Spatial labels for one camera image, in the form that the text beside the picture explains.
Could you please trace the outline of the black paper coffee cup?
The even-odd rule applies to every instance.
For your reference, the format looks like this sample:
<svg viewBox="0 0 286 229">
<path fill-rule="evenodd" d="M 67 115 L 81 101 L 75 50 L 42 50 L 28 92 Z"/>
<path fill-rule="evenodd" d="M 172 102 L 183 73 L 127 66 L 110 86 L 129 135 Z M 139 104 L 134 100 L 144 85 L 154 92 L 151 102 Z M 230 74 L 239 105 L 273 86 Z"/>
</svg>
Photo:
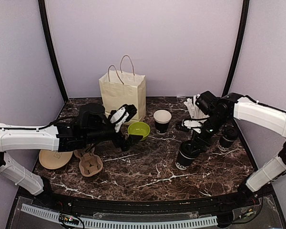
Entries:
<svg viewBox="0 0 286 229">
<path fill-rule="evenodd" d="M 235 139 L 227 139 L 222 136 L 218 141 L 218 148 L 221 152 L 227 152 L 228 149 L 233 145 Z"/>
</svg>

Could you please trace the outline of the brown cardboard cup carrier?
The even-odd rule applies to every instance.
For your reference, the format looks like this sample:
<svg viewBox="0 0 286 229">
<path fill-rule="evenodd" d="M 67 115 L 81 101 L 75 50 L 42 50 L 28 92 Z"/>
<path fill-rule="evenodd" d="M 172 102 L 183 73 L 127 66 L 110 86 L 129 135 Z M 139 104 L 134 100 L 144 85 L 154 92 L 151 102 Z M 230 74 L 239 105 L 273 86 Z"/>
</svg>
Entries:
<svg viewBox="0 0 286 229">
<path fill-rule="evenodd" d="M 92 177 L 103 169 L 103 162 L 98 155 L 94 154 L 95 148 L 89 150 L 74 150 L 73 154 L 80 160 L 79 169 L 84 177 Z"/>
</svg>

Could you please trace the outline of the cream paper carry bag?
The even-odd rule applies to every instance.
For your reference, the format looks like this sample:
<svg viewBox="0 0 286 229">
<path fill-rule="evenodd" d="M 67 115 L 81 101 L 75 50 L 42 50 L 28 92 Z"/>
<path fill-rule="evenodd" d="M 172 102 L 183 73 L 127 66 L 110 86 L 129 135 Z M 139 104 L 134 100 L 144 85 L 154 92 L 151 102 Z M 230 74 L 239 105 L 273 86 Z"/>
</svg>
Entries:
<svg viewBox="0 0 286 229">
<path fill-rule="evenodd" d="M 119 109 L 124 104 L 133 104 L 136 115 L 127 122 L 128 125 L 141 122 L 146 116 L 146 77 L 132 72 L 117 70 L 111 65 L 106 74 L 99 79 L 102 103 L 105 114 Z"/>
</svg>

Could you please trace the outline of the black plastic cup lid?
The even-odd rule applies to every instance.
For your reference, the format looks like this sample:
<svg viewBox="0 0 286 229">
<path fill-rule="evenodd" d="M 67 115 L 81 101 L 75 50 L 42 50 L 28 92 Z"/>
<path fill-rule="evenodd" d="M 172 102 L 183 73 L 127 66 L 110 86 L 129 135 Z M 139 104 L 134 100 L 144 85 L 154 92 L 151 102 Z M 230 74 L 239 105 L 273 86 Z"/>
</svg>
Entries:
<svg viewBox="0 0 286 229">
<path fill-rule="evenodd" d="M 181 155 L 187 159 L 194 159 L 201 154 L 201 150 L 195 146 L 191 146 L 191 141 L 182 142 L 179 148 Z"/>
</svg>

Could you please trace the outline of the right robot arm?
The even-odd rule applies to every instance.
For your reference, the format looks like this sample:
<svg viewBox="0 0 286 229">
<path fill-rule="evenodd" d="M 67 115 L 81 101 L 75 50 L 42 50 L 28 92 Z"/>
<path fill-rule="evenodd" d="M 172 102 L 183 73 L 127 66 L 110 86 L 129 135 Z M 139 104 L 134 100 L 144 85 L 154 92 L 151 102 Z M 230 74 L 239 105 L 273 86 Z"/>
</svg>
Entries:
<svg viewBox="0 0 286 229">
<path fill-rule="evenodd" d="M 210 138 L 229 119 L 248 121 L 272 130 L 286 139 L 286 111 L 262 104 L 248 95 L 230 93 L 216 97 L 210 91 L 198 96 L 195 105 L 208 116 L 202 124 L 201 132 L 194 136 L 193 146 L 203 152 Z M 234 203 L 244 207 L 252 199 L 252 193 L 265 184 L 286 173 L 286 141 L 283 148 L 269 162 L 252 173 L 238 188 Z"/>
</svg>

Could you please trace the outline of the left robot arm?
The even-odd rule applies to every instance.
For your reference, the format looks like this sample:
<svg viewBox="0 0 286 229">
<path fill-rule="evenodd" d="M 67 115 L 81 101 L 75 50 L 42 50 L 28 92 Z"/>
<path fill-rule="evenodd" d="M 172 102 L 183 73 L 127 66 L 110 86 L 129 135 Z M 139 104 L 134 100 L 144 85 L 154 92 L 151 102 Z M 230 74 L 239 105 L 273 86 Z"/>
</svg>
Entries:
<svg viewBox="0 0 286 229">
<path fill-rule="evenodd" d="M 100 142 L 112 141 L 116 148 L 127 151 L 141 140 L 138 135 L 125 136 L 120 131 L 122 124 L 137 113 L 133 104 L 124 104 L 118 110 L 105 115 L 100 104 L 80 107 L 77 116 L 70 116 L 70 123 L 59 118 L 46 126 L 14 126 L 0 123 L 0 174 L 15 185 L 29 191 L 47 208 L 54 208 L 58 198 L 52 193 L 48 179 L 38 176 L 17 163 L 9 150 L 50 150 L 70 152 L 93 147 Z"/>
</svg>

